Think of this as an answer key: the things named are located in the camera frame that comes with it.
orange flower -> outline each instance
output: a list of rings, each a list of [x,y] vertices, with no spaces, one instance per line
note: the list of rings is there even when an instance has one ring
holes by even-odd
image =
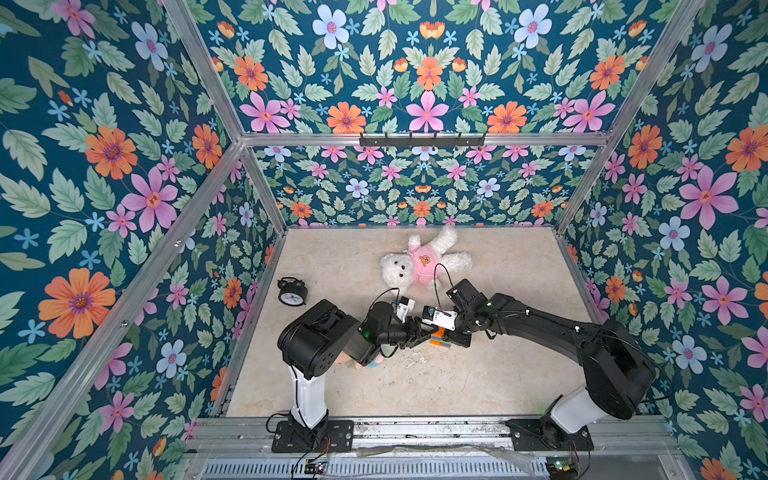
[[[712,458],[712,460],[705,458],[701,464],[703,465],[701,476],[706,480],[736,480],[733,472],[726,470],[725,465],[717,458]]]
[[[125,133],[115,128],[112,131],[109,127],[99,127],[99,135],[88,135],[85,144],[88,150],[85,151],[85,157],[92,164],[96,164],[95,170],[102,176],[112,176],[115,180],[120,180],[124,174],[133,171],[131,165],[138,163],[138,157],[133,152],[136,151],[134,142],[125,139]]]
[[[608,294],[608,298],[616,303],[619,303],[624,299],[624,292],[626,291],[627,286],[624,285],[624,280],[617,276],[612,276],[606,282],[605,293]]]
[[[339,107],[331,107],[328,110],[328,126],[333,128],[334,134],[361,134],[366,124],[366,118],[360,116],[360,109],[349,106],[345,101],[339,102]]]
[[[230,278],[227,282],[227,286],[224,287],[224,305],[229,309],[233,309],[237,302],[240,301],[240,294],[243,292],[243,287],[240,279],[236,276]]]
[[[213,387],[214,389],[210,391],[210,401],[216,402],[216,399],[219,396],[219,389],[221,388],[221,383],[224,381],[224,375],[227,374],[227,367],[223,366],[221,367],[221,370],[219,370],[219,373],[216,375],[216,378],[214,378]]]
[[[531,212],[533,213],[534,217],[544,218],[551,214],[553,209],[554,204],[545,200],[539,204],[536,204],[533,209],[531,209]]]
[[[610,87],[619,81],[619,75],[624,73],[625,68],[624,56],[616,58],[616,55],[611,55],[605,61],[601,61],[589,77],[592,81],[592,88],[605,90]]]
[[[163,437],[160,440],[157,440],[157,443],[154,444],[154,447],[152,448],[152,455],[158,457],[160,455],[163,455],[163,452],[165,451],[165,445],[168,444],[168,438]]]
[[[520,127],[525,125],[528,121],[528,117],[523,117],[528,111],[525,107],[518,102],[507,102],[505,108],[504,105],[499,105],[493,111],[493,115],[488,117],[488,129],[492,134],[516,134],[520,131]]]
[[[312,209],[309,205],[305,205],[304,202],[293,202],[293,205],[290,206],[290,212],[298,218],[309,218],[312,216]]]
[[[422,65],[416,69],[419,78],[416,81],[424,87],[424,90],[432,90],[435,85],[440,84],[440,75],[442,67],[438,65],[437,58],[427,57],[422,61]]]
[[[226,22],[219,22],[216,24],[217,27],[219,27],[219,31],[222,35],[224,35],[227,38],[232,38],[235,36],[235,27],[232,25],[226,23]]]
[[[109,313],[105,307],[114,304],[114,289],[107,288],[108,285],[109,279],[102,272],[91,278],[87,268],[69,270],[69,281],[57,276],[45,287],[45,292],[55,300],[43,300],[38,305],[40,320],[55,319],[48,331],[60,339],[69,335],[73,327],[76,339],[90,336],[93,324],[101,325]]]
[[[219,163],[219,157],[221,157],[219,136],[208,125],[197,125],[194,128],[194,134],[192,146],[197,149],[197,159],[210,170]]]
[[[275,252],[275,244],[269,245],[266,248],[266,256],[264,257],[264,263],[269,265],[270,260],[272,260],[272,254]]]
[[[403,73],[404,71],[408,70],[408,61],[404,58],[400,58],[398,61],[395,62],[395,70],[399,71],[400,73]]]
[[[451,63],[451,68],[453,68],[453,71],[456,73],[462,72],[467,69],[467,62],[462,58],[456,57],[453,59],[453,63]]]
[[[578,251],[576,251],[576,247],[574,247],[573,245],[571,245],[569,243],[568,244],[568,251],[571,252],[571,257],[574,258],[574,262],[578,263]]]
[[[763,274],[763,280],[768,282],[768,272]],[[768,285],[765,283],[755,285],[755,297],[764,302],[760,304],[760,311],[768,318]]]
[[[658,150],[661,148],[661,130],[655,125],[651,127],[646,125],[643,130],[637,132],[632,138],[632,145],[629,147],[629,163],[643,170],[648,164],[652,164],[659,157]]]
[[[445,33],[445,24],[443,22],[424,22],[419,25],[419,31],[424,38],[440,38]]]
[[[261,63],[253,62],[251,57],[238,58],[235,60],[235,75],[239,75],[237,80],[241,84],[253,91],[266,90],[266,84],[270,83],[270,78],[264,73],[264,66]]]
[[[415,207],[413,207],[413,213],[416,214],[418,217],[424,218],[427,215],[429,215],[429,209],[431,207],[426,202],[418,202]]]
[[[731,153],[725,156],[725,161],[733,165],[737,172],[759,170],[764,161],[768,161],[768,126],[758,125],[757,130],[745,128],[728,145]]]
[[[645,30],[645,25],[648,25],[648,22],[645,20],[638,20],[637,22],[633,23],[631,27],[629,27],[629,36],[632,38],[637,37],[640,33]]]

green leaf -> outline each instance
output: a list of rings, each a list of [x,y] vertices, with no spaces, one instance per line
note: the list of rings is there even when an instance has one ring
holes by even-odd
[[[11,158],[20,168],[26,168],[38,181],[43,179],[43,167],[48,165],[45,150],[34,135],[20,130],[6,130],[2,136],[2,146],[8,149]]]

floral wallpaper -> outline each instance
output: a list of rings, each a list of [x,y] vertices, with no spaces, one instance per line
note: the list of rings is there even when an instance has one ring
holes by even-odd
[[[0,58],[4,455],[229,142],[157,2],[4,2]],[[171,477],[272,235],[238,164],[35,480]]]
[[[706,480],[768,474],[765,10],[703,7],[568,232],[602,316],[662,371],[647,411]]]
[[[605,130],[677,3],[188,4],[243,125],[356,134]]]

black mounting plate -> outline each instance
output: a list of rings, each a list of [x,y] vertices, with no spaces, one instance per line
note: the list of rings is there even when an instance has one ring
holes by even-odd
[[[567,440],[563,442],[562,446],[553,449],[541,440],[540,435],[535,434],[541,427],[539,419],[510,419],[505,423],[511,430],[512,443],[515,445],[516,452],[568,451],[574,445],[581,452],[594,450],[592,437],[586,426],[573,435],[566,435]]]
[[[351,420],[329,420],[326,434],[330,437],[328,452],[349,452],[352,450],[352,440],[355,434],[355,422]],[[272,441],[273,453],[306,453],[311,445],[307,445],[299,435],[296,435],[290,422],[277,424],[277,431]],[[322,452],[326,443],[321,441],[312,452]]]

vent grille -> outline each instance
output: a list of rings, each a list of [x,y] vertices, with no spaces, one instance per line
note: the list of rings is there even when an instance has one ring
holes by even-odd
[[[239,480],[245,478],[290,478],[290,469],[297,458],[217,458],[206,464],[203,479]],[[453,478],[526,477],[513,464],[492,457],[461,458],[333,458],[324,477],[372,476],[375,478]],[[531,464],[536,477],[548,477],[544,459]],[[304,474],[304,465],[294,478],[312,478]]]

